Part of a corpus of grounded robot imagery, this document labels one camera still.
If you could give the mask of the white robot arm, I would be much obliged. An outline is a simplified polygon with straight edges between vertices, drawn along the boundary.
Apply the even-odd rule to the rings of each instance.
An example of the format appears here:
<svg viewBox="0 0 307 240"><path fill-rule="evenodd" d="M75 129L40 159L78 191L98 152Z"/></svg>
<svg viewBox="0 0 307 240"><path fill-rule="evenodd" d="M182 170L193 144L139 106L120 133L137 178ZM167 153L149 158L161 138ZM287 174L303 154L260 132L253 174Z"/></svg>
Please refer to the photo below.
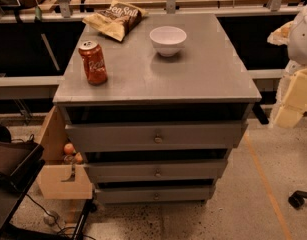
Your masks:
<svg viewBox="0 0 307 240"><path fill-rule="evenodd" d="M282 128L293 128L307 112L307 5L272 32L267 42L286 45L289 62L279 81L271 122Z"/></svg>

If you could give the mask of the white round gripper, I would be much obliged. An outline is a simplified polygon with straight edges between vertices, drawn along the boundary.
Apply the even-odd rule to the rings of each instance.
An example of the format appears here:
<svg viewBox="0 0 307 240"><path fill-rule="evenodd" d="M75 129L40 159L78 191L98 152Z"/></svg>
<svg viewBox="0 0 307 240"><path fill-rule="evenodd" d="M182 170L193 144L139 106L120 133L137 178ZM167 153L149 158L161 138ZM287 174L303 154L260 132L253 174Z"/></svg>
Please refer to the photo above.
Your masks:
<svg viewBox="0 0 307 240"><path fill-rule="evenodd" d="M280 106L274 124L294 128L307 112L307 66L290 60L279 82L277 102Z"/></svg>

